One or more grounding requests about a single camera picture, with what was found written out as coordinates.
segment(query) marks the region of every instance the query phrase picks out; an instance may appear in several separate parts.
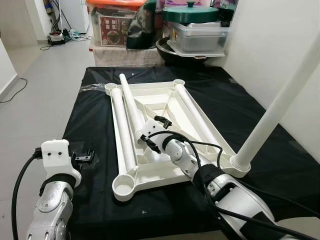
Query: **orange lid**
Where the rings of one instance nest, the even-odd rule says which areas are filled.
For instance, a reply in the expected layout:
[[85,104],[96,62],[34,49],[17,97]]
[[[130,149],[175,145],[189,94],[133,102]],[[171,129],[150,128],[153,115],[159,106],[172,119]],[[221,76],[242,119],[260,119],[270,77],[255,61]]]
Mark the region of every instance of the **orange lid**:
[[146,0],[86,0],[89,4],[105,4],[126,7],[141,7]]

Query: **black wire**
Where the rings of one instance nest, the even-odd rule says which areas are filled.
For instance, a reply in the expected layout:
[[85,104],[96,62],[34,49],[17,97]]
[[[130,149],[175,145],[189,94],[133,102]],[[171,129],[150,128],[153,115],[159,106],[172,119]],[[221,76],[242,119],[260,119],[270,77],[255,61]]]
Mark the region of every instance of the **black wire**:
[[245,182],[243,182],[243,181],[241,181],[239,179],[237,179],[237,181],[239,183],[241,183],[242,185],[244,185],[245,187],[247,187],[248,189],[251,189],[251,190],[257,191],[257,192],[259,192],[261,194],[264,194],[264,195],[267,195],[267,196],[271,196],[273,198],[280,199],[280,200],[286,201],[288,203],[291,203],[293,205],[296,205],[297,207],[302,208],[302,209],[306,210],[307,212],[310,212],[311,214],[315,215],[318,219],[320,219],[320,213],[318,213],[318,212],[316,212],[316,211],[314,211],[314,210],[312,210],[312,209],[310,209],[310,208],[308,208],[308,207],[306,207],[306,206],[304,206],[304,205],[302,205],[302,204],[300,204],[300,203],[298,203],[296,201],[293,201],[293,200],[291,200],[289,198],[286,198],[284,196],[275,195],[275,194],[273,194],[271,192],[261,190],[261,189],[256,188],[256,187],[254,187],[254,186],[252,186],[252,185],[250,185],[248,183],[245,183]]
[[17,230],[17,198],[18,198],[18,190],[29,164],[35,159],[35,154],[29,158],[29,160],[24,164],[22,170],[19,173],[18,178],[16,179],[13,194],[12,194],[12,203],[11,203],[11,225],[12,225],[12,234],[13,240],[18,240],[18,230]]
[[47,51],[47,50],[49,50],[51,47],[52,47],[51,45],[42,46],[42,47],[40,47],[40,50],[41,50],[41,51]]
[[[149,135],[148,137],[151,138],[151,137],[159,135],[159,134],[174,134],[174,135],[177,135],[177,136],[183,138],[185,140],[185,142],[189,143],[191,148],[192,148],[192,150],[193,150],[193,152],[194,152],[198,168],[200,169],[201,162],[200,162],[200,158],[199,158],[198,152],[197,152],[195,146],[193,145],[193,143],[186,136],[184,136],[184,135],[182,135],[182,134],[180,134],[178,132],[174,132],[174,131],[158,131],[158,132],[155,132],[155,133]],[[257,219],[254,219],[254,218],[251,218],[251,217],[247,217],[247,216],[244,216],[244,215],[232,212],[232,211],[228,211],[228,210],[222,209],[222,208],[216,206],[212,202],[211,197],[209,195],[209,192],[208,192],[205,184],[203,184],[203,188],[204,188],[205,196],[206,196],[209,204],[211,205],[211,207],[216,209],[218,212],[220,212],[222,214],[226,214],[226,215],[229,215],[229,216],[237,218],[237,219],[241,219],[241,220],[244,220],[244,221],[247,221],[247,222],[251,222],[253,224],[260,225],[260,226],[263,226],[265,228],[269,228],[269,229],[273,229],[273,230],[276,230],[276,231],[279,231],[279,232],[282,232],[282,233],[286,233],[286,234],[289,234],[291,236],[300,238],[302,240],[317,240],[317,239],[315,239],[313,237],[307,236],[307,235],[305,235],[303,233],[300,233],[300,232],[297,232],[297,231],[294,231],[294,230],[291,230],[291,229],[288,229],[288,228],[285,228],[285,227],[281,227],[281,226],[278,226],[278,225],[275,225],[275,224],[270,224],[270,223],[267,223],[267,222],[264,222],[264,221],[261,221],[261,220],[257,220]]]
[[28,79],[23,78],[23,77],[21,77],[20,79],[25,80],[25,85],[23,86],[23,88],[21,88],[19,91],[17,91],[15,94],[13,94],[13,96],[12,96],[9,100],[7,100],[7,101],[0,101],[0,104],[4,104],[4,103],[7,103],[7,102],[10,102],[12,99],[14,99],[14,97],[15,97],[18,93],[20,93],[23,89],[26,88],[26,86],[27,86],[27,84],[28,84]]
[[291,235],[293,237],[297,237],[300,240],[317,240],[316,238],[313,238],[311,236],[308,236],[308,235],[305,235],[303,233],[297,232],[295,230],[291,230],[291,229],[288,229],[288,228],[285,228],[285,227],[281,227],[281,226],[278,226],[278,225],[275,225],[275,224],[270,224],[270,223],[267,223],[265,221],[261,221],[261,220],[258,220],[258,219],[253,219],[251,217],[247,217],[247,216],[244,216],[244,215],[232,212],[232,211],[225,210],[225,209],[220,208],[220,207],[218,207],[216,205],[214,205],[214,207],[222,214],[229,215],[231,217],[234,217],[234,218],[237,218],[237,219],[241,219],[241,220],[253,223],[253,224],[257,224],[257,225],[260,225],[260,226],[263,226],[263,227],[266,227],[266,228],[269,228],[269,229],[273,229],[273,230],[276,230],[278,232],[282,232],[284,234],[288,234],[288,235]]
[[[70,42],[73,42],[73,41],[74,41],[73,39],[71,39],[71,38],[68,37],[68,36],[66,36],[65,38],[69,38],[69,40],[64,41],[64,43],[70,43]],[[47,50],[49,50],[51,47],[59,47],[59,46],[61,46],[61,45],[64,45],[64,43],[63,43],[63,44],[59,44],[59,45],[42,46],[42,47],[40,47],[40,50],[41,50],[41,51],[47,51]]]
[[207,142],[201,142],[201,141],[191,141],[193,144],[201,144],[201,145],[209,145],[209,146],[213,146],[213,147],[216,147],[219,149],[219,153],[218,153],[218,156],[216,157],[216,166],[218,167],[218,169],[221,169],[221,166],[220,166],[220,157],[221,157],[221,154],[223,152],[223,149],[221,146],[219,145],[216,145],[216,144],[213,144],[213,143],[207,143]]
[[[51,0],[51,1],[54,3],[54,5],[55,5],[55,6],[58,8],[58,10],[59,10],[59,5],[58,5],[58,3],[57,3],[55,0]],[[64,11],[62,11],[62,9],[61,9],[61,13],[62,13],[62,15],[63,15],[66,23],[69,25],[69,28],[72,29],[70,23],[68,22],[68,19],[66,18],[65,14],[64,14]]]
[[58,18],[57,18],[57,19],[54,21],[54,23],[52,24],[51,32],[53,32],[53,31],[55,30],[55,25],[58,24],[59,20],[60,20],[60,14],[58,15]]

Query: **black table cover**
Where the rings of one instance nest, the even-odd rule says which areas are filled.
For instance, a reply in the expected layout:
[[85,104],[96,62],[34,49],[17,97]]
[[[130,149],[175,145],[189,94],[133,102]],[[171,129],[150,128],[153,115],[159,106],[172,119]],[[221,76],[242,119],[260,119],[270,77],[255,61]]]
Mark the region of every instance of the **black table cover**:
[[[186,89],[235,152],[265,112],[220,67],[88,67],[81,86],[120,84],[121,73],[129,84],[185,80]],[[140,191],[128,202],[114,198],[117,149],[111,101],[103,91],[79,92],[63,138],[75,152],[96,150],[96,162],[84,166],[81,185],[75,189],[68,224],[72,239],[142,239],[219,229],[206,200],[189,182]],[[320,164],[280,125],[251,166],[243,181],[320,211]],[[310,216],[287,202],[260,196],[277,221]]]

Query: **white wall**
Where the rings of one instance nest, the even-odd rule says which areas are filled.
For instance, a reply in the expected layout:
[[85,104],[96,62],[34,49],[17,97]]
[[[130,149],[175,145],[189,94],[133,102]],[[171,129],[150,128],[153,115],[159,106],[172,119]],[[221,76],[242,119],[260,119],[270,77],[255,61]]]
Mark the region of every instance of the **white wall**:
[[0,1],[0,32],[6,48],[37,44],[25,0]]
[[0,38],[0,94],[6,89],[11,81],[15,79],[16,76],[16,70],[11,63]]
[[[320,31],[319,4],[319,0],[239,0],[227,56],[212,63],[221,65],[266,109]],[[281,125],[320,162],[320,66]]]
[[24,0],[29,13],[36,39],[47,40],[51,32],[52,23],[46,12],[43,0]]

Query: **plastic storage box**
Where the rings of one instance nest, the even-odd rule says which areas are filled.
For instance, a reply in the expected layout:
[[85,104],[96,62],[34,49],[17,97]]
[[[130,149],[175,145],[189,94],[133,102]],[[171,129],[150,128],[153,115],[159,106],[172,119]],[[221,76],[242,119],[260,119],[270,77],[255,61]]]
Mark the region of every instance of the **plastic storage box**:
[[182,57],[223,57],[230,31],[229,27],[220,27],[220,22],[187,26],[171,22],[167,44]]
[[145,0],[86,0],[91,15],[94,43],[125,47],[132,19]]

